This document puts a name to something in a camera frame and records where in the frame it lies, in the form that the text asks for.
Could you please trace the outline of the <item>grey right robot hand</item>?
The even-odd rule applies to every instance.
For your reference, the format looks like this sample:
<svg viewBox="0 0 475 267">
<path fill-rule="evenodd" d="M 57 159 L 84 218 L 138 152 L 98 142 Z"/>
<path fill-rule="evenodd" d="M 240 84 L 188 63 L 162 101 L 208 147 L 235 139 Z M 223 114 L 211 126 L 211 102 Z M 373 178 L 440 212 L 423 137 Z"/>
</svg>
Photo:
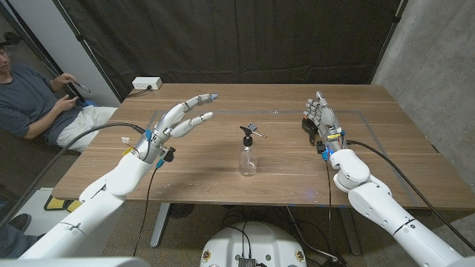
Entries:
<svg viewBox="0 0 475 267">
<path fill-rule="evenodd" d="M 306 107 L 304 117 L 311 121 L 311 125 L 316 128 L 316 133 L 324 143 L 328 156 L 347 148 L 344 131 L 333 109 L 327 104 L 323 93 L 317 91 L 315 99 L 307 100 Z"/>
</svg>

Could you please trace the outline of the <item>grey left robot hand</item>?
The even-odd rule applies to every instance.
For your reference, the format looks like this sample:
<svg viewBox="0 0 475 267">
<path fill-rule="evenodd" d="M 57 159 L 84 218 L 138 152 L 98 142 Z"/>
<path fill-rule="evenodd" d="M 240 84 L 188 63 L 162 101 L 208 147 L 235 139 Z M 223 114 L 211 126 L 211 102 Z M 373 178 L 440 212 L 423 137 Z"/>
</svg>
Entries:
<svg viewBox="0 0 475 267">
<path fill-rule="evenodd" d="M 162 116 L 154 129 L 151 130 L 150 136 L 145 134 L 140 138 L 136 145 L 137 150 L 133 152 L 133 155 L 149 164 L 152 164 L 157 157 L 167 162 L 172 161 L 175 149 L 164 146 L 165 142 L 171 137 L 183 137 L 197 125 L 211 119 L 213 113 L 208 112 L 182 122 L 186 113 L 194 106 L 211 103 L 216 98 L 218 98 L 217 93 L 207 93 L 175 105 Z"/>
</svg>

